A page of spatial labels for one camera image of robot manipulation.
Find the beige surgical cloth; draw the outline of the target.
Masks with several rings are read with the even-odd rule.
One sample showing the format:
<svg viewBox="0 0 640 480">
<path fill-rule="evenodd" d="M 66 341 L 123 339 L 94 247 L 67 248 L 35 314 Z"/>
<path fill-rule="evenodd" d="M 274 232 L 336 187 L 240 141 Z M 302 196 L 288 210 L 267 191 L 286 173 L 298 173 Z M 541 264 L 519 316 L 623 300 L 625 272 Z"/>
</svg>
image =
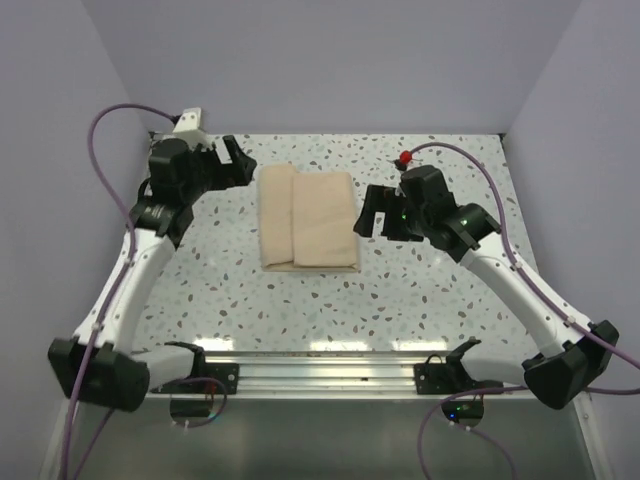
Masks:
<svg viewBox="0 0 640 480">
<path fill-rule="evenodd" d="M 301 173 L 290 164 L 258 179 L 261 265 L 273 272 L 355 272 L 356 202 L 347 172 Z"/>
</svg>

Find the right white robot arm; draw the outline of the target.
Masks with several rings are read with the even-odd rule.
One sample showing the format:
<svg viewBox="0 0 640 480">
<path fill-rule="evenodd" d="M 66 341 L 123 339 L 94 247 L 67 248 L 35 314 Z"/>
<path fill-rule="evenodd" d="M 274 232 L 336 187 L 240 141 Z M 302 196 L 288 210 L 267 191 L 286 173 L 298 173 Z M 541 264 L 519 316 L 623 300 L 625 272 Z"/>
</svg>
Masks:
<svg viewBox="0 0 640 480">
<path fill-rule="evenodd" d="M 618 330 L 595 323 L 565 302 L 514 253 L 502 226 L 480 205 L 459 205 L 444 184 L 404 180 L 397 188 L 370 185 L 354 231 L 373 234 L 374 217 L 384 216 L 383 237 L 427 240 L 478 277 L 524 326 L 538 349 L 523 360 L 484 352 L 471 338 L 442 363 L 415 366 L 419 393 L 488 393 L 506 385 L 524 387 L 545 406 L 564 408 L 588 389 L 609 364 Z"/>
</svg>

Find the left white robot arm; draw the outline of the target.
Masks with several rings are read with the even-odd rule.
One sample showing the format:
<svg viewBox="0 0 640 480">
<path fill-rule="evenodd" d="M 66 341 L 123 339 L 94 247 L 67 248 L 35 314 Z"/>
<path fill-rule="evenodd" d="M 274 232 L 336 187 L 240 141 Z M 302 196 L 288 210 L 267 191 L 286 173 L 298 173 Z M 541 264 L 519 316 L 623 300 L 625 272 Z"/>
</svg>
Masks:
<svg viewBox="0 0 640 480">
<path fill-rule="evenodd" d="M 152 144 L 148 175 L 126 216 L 130 224 L 107 283 L 72 337 L 54 339 L 48 350 L 69 400 L 133 412 L 149 391 L 166 384 L 193 393 L 207 383 L 205 354 L 194 344 L 171 341 L 139 355 L 132 350 L 149 295 L 193 222 L 195 203 L 253 179 L 256 161 L 234 136 L 222 140 L 228 162 L 213 143 L 169 137 Z"/>
</svg>

